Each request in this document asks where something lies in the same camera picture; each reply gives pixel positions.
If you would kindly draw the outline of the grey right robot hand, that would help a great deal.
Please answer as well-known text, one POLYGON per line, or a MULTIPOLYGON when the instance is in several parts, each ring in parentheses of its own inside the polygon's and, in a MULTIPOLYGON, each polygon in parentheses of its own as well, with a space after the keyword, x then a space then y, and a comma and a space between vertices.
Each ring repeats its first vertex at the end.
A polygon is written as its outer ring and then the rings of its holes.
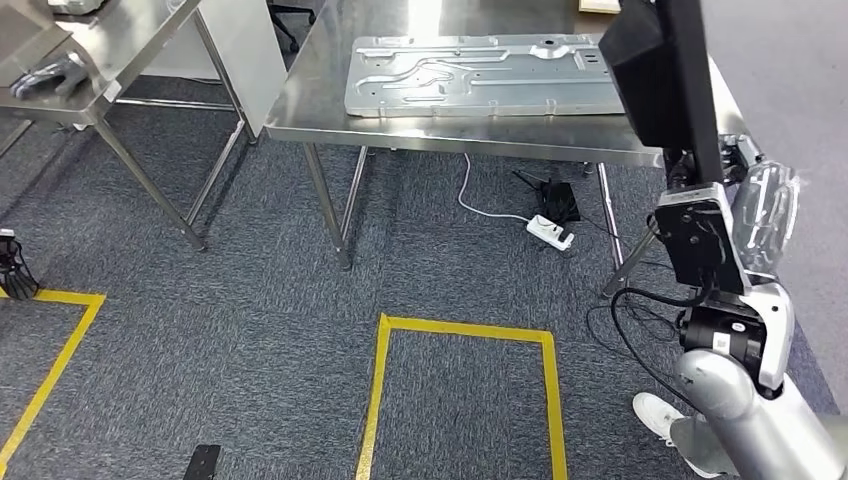
POLYGON ((748 135, 722 135, 720 153, 732 241, 744 271, 755 284, 775 281, 796 224, 802 180, 748 135))

